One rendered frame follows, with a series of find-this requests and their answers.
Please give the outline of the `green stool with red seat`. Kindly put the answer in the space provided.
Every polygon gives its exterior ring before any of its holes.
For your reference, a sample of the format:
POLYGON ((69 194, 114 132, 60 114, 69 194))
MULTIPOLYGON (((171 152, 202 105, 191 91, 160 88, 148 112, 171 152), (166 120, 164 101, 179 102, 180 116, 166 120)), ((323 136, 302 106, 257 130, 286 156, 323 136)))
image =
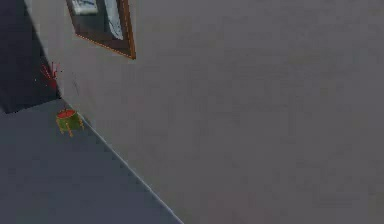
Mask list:
POLYGON ((73 109, 64 109, 56 114, 56 124, 59 131, 73 136, 75 130, 84 129, 84 124, 78 112, 73 109))

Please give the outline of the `red house plant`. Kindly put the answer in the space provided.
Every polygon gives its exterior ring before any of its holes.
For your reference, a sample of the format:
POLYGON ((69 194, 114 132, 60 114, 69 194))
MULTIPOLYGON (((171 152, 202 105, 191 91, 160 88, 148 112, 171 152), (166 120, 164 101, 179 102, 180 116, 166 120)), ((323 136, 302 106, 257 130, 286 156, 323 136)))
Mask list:
POLYGON ((41 65, 40 72, 46 78, 47 85, 53 90, 58 88, 58 75, 62 72, 59 63, 52 62, 50 65, 41 65))

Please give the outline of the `brown framed wall picture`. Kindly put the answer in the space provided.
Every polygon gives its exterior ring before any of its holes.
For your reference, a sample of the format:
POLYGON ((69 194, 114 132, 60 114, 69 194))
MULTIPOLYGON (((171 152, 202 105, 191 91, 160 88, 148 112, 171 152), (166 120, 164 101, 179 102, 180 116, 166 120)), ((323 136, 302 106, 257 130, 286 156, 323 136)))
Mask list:
POLYGON ((75 35, 136 58, 129 0, 66 0, 75 35))

